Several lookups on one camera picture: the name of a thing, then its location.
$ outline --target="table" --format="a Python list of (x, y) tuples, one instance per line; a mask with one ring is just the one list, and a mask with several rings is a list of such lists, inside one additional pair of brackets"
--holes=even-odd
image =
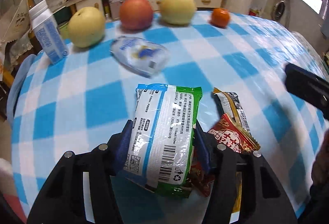
[[(287, 62), (323, 77), (315, 60), (279, 23), (231, 14), (226, 29), (208, 24), (209, 11), (196, 12), (188, 27), (161, 24), (125, 33), (107, 23), (104, 39), (70, 53), (56, 65), (40, 54), (30, 67), (17, 103), (13, 134), (14, 180), (23, 210), (30, 208), (47, 176), (67, 150), (92, 150), (122, 130), (134, 115), (138, 83), (167, 83), (203, 89), (198, 120), (208, 130), (217, 120), (213, 87), (239, 95), (253, 137), (299, 215), (312, 184), (310, 171), (328, 126), (322, 113), (289, 94), (283, 85)], [(111, 40), (138, 36), (171, 52), (153, 78), (127, 71), (111, 56)], [(208, 199), (159, 197), (121, 178), (112, 181), (125, 223), (201, 223)]]

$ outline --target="red apple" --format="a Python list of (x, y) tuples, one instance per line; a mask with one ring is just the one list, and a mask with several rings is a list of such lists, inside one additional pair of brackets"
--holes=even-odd
[(147, 0), (126, 0), (120, 7), (119, 17), (124, 28), (141, 30), (153, 20), (153, 9)]

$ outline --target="orange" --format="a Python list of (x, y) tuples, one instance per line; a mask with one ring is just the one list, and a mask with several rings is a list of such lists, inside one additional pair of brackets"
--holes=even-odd
[(211, 24), (225, 28), (230, 22), (230, 13), (224, 8), (215, 8), (211, 14)]

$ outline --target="white strip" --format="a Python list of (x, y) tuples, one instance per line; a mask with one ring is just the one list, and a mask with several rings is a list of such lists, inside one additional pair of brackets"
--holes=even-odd
[(95, 223), (92, 198), (90, 196), (89, 172), (83, 172), (83, 203), (85, 205), (86, 220)]

